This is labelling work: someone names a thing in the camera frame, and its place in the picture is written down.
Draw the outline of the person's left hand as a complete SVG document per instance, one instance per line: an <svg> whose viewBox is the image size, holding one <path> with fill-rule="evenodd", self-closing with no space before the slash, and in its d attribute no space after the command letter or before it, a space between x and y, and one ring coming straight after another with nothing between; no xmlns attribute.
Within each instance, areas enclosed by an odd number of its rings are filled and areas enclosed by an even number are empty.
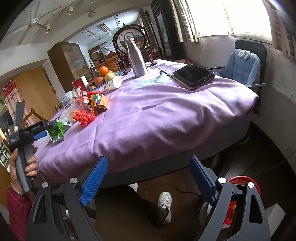
<svg viewBox="0 0 296 241"><path fill-rule="evenodd" d="M25 168L26 175L30 178L35 178L37 176L37 160L35 153L37 152L37 147L34 147L33 156L28 159L28 166ZM24 195L25 192L22 189L20 182L17 177L16 172L16 160L18 157L18 148L16 148L10 157L10 178L11 178L11 187L15 190L16 193Z"/></svg>

